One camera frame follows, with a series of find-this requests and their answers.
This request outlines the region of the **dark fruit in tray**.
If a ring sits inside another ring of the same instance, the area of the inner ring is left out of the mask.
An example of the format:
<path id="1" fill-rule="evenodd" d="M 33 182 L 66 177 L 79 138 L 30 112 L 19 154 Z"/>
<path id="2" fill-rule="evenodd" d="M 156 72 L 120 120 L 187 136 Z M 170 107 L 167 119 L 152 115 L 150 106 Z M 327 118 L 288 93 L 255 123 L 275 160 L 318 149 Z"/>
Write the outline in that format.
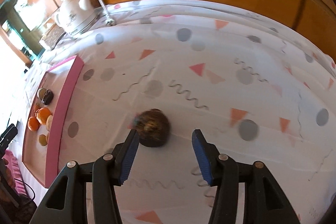
<path id="1" fill-rule="evenodd" d="M 42 104 L 49 105 L 54 98 L 54 93 L 50 89 L 40 88 L 38 90 L 37 96 L 42 102 Z"/>

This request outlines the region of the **yellow round fruit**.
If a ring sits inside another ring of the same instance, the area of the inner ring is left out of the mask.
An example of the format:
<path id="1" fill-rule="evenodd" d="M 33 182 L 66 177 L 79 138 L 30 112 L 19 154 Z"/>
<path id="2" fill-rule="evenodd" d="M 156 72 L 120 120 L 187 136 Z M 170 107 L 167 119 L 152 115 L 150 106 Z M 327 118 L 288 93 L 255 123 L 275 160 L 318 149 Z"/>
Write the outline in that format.
<path id="1" fill-rule="evenodd" d="M 46 145 L 48 145 L 47 136 L 45 134 L 40 134 L 38 136 L 38 142 L 42 147 L 45 147 Z"/>

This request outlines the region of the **white patterned tablecloth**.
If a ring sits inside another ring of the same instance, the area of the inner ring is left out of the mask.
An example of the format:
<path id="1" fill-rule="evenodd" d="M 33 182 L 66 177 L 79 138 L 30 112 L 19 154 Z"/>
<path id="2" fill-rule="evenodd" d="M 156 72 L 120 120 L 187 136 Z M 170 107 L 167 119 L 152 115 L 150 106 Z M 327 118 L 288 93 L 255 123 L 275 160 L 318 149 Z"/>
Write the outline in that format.
<path id="1" fill-rule="evenodd" d="M 122 142 L 136 115 L 161 110 L 160 148 L 140 146 L 116 189 L 124 223 L 207 223 L 215 189 L 191 144 L 198 128 L 238 162 L 263 162 L 301 223 L 335 199 L 335 60 L 264 16 L 228 5 L 142 0 L 109 9 L 78 38 L 42 55 L 26 79 L 58 94 L 80 60 L 56 142 L 57 169 L 94 161 Z"/>

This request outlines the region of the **brown round fruit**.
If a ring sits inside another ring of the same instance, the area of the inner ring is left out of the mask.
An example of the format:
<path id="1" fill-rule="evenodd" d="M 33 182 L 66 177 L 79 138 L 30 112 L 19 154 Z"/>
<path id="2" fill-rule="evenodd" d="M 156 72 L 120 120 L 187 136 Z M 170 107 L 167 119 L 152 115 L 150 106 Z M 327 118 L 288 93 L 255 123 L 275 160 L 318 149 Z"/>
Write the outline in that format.
<path id="1" fill-rule="evenodd" d="M 165 114 L 159 109 L 150 109 L 138 114 L 132 128 L 139 135 L 139 142 L 145 147 L 162 147 L 170 136 L 171 125 Z"/>

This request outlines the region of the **white electric kettle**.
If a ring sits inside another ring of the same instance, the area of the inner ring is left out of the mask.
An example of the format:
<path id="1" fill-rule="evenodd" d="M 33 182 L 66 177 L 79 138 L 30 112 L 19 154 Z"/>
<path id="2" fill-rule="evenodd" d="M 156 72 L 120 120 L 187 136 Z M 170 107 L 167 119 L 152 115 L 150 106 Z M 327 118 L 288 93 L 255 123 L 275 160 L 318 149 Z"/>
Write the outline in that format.
<path id="1" fill-rule="evenodd" d="M 83 32 L 97 16 L 90 0 L 61 0 L 61 2 L 54 20 L 69 36 Z"/>

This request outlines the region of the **pink tray box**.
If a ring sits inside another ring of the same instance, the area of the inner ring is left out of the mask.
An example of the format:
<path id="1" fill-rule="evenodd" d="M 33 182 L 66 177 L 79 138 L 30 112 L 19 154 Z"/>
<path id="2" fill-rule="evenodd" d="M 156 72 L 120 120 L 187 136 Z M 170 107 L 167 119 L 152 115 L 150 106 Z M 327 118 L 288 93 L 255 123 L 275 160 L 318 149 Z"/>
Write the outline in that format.
<path id="1" fill-rule="evenodd" d="M 72 97 L 84 62 L 78 56 L 72 56 L 50 67 L 43 72 L 43 77 L 36 90 L 33 91 L 33 101 L 29 117 L 35 114 L 37 106 L 47 107 L 52 112 L 49 125 L 40 125 L 38 131 L 25 128 L 22 149 L 22 162 L 34 178 L 45 188 L 49 188 L 58 175 L 60 141 L 68 106 Z M 49 105 L 44 105 L 37 96 L 40 88 L 50 89 L 54 98 Z M 38 136 L 45 134 L 48 145 L 42 147 Z"/>

